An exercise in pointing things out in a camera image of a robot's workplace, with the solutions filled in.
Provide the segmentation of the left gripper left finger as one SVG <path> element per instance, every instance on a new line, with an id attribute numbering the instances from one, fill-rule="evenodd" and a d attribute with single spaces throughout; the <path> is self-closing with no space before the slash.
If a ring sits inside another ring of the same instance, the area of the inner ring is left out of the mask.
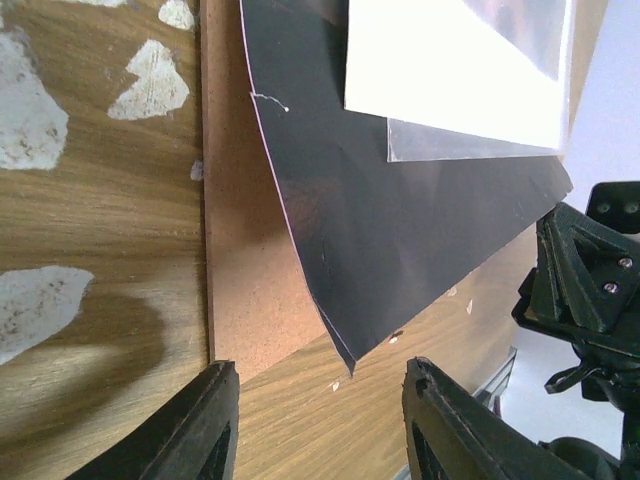
<path id="1" fill-rule="evenodd" d="M 215 361 L 129 435 L 71 479 L 231 479 L 239 428 L 239 376 Z"/>

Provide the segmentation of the brown fibreboard backing board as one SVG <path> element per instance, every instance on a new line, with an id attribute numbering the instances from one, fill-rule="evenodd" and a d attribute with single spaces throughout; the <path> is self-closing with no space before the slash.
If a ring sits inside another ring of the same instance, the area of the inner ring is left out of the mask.
<path id="1" fill-rule="evenodd" d="M 316 338 L 331 338 L 308 290 L 259 131 L 242 2 L 201 5 L 202 95 L 211 348 L 248 381 Z M 533 256 L 527 229 L 355 367 L 398 374 L 429 344 L 480 356 L 490 340 L 504 343 L 516 284 Z"/>

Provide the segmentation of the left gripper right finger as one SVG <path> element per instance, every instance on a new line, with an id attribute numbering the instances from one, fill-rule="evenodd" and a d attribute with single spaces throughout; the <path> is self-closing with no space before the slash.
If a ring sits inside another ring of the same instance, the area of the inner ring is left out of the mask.
<path id="1" fill-rule="evenodd" d="M 407 362 L 402 407 L 413 479 L 578 479 L 426 358 Z"/>

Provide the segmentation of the broken glass shards pile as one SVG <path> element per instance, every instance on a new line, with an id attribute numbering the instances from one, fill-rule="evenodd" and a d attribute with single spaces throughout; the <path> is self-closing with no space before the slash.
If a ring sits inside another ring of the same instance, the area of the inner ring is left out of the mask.
<path id="1" fill-rule="evenodd" d="M 1 341 L 206 360 L 195 1 L 1 5 Z"/>

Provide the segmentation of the sunset landscape photo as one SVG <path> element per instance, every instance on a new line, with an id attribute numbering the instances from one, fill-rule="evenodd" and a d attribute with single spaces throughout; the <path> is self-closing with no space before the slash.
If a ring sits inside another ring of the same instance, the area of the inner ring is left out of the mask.
<path id="1" fill-rule="evenodd" d="M 312 301 L 348 369 L 570 191 L 553 157 L 387 161 L 346 111 L 347 5 L 244 1 L 251 98 Z"/>

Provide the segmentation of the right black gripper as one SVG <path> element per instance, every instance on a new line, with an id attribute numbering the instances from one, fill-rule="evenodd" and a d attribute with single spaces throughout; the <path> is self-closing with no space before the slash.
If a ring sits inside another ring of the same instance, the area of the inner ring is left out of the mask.
<path id="1" fill-rule="evenodd" d="M 537 264 L 512 311 L 516 323 L 571 344 L 579 363 L 550 394 L 639 411 L 639 184 L 601 182 L 586 211 L 560 203 L 536 224 Z"/>

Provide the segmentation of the clear plastic glazing sheet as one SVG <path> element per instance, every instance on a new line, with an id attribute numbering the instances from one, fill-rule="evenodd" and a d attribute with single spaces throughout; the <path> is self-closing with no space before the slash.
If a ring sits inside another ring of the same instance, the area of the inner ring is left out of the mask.
<path id="1" fill-rule="evenodd" d="M 560 130 L 555 147 L 474 136 L 397 119 L 387 119 L 387 161 L 444 161 L 490 158 L 547 157 L 560 154 L 569 138 L 568 125 Z"/>

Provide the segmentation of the white paper mat border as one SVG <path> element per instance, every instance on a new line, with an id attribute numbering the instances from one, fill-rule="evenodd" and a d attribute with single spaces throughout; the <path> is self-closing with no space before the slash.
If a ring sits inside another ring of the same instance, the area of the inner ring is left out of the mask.
<path id="1" fill-rule="evenodd" d="M 575 10 L 572 1 L 352 1 L 344 106 L 558 151 Z"/>

